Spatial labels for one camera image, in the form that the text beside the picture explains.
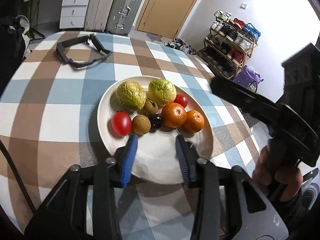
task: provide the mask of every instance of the tangerine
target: tangerine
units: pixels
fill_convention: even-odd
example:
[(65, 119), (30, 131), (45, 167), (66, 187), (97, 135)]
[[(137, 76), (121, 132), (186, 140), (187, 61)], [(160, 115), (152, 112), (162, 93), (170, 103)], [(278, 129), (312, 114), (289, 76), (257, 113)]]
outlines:
[(186, 121), (186, 115), (184, 107), (177, 103), (168, 103), (161, 111), (163, 125), (171, 128), (182, 126)]
[(199, 132), (204, 127), (204, 118), (196, 110), (188, 111), (186, 114), (186, 121), (182, 127), (190, 133)]

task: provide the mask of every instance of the plaid tablecloth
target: plaid tablecloth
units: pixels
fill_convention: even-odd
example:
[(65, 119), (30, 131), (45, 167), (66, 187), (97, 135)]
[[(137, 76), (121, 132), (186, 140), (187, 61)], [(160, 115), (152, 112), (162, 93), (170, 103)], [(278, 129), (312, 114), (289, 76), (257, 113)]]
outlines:
[[(212, 95), (213, 74), (198, 57), (132, 38), (97, 33), (114, 53), (84, 70), (62, 65), (55, 55), (58, 41), (88, 32), (59, 32), (46, 38), (26, 58), (0, 99), (0, 138), (9, 150), (36, 207), (72, 164), (82, 167), (108, 157), (97, 128), (97, 106), (105, 90), (118, 80), (151, 75), (166, 78), (190, 93), (210, 119), (216, 165), (242, 166), (252, 173), (258, 145), (237, 107)], [(79, 44), (66, 54), (77, 61), (96, 58), (91, 46)], [(179, 185), (141, 182), (116, 189), (124, 239), (189, 239), (197, 190)], [(88, 193), (87, 231), (92, 233), (92, 192)], [(0, 204), (24, 231), (32, 213), (2, 154)]]

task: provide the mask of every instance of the gray suitcase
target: gray suitcase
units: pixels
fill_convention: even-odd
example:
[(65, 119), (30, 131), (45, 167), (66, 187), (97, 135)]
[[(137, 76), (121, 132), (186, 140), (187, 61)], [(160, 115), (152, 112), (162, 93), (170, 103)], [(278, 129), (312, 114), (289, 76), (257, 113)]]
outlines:
[(107, 25), (113, 0), (89, 0), (84, 29), (103, 32)]
[(128, 36), (142, 0), (113, 0), (106, 32)]

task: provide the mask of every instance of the door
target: door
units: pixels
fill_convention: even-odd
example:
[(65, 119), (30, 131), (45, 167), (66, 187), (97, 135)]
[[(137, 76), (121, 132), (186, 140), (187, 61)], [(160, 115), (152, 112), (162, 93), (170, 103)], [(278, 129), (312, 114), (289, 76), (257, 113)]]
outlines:
[(174, 38), (195, 0), (149, 0), (139, 31)]

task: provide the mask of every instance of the hand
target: hand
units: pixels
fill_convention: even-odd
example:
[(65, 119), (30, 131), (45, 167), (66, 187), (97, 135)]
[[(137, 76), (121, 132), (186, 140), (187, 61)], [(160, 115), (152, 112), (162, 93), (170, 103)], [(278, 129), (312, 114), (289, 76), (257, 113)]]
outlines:
[[(268, 195), (267, 186), (272, 182), (273, 178), (271, 172), (267, 169), (267, 159), (268, 150), (267, 147), (264, 147), (252, 173), (253, 182), (265, 195)], [(276, 171), (275, 180), (279, 181), (280, 183), (287, 184), (287, 187), (279, 198), (281, 202), (287, 202), (293, 199), (298, 193), (303, 181), (303, 176), (299, 167), (284, 166)]]

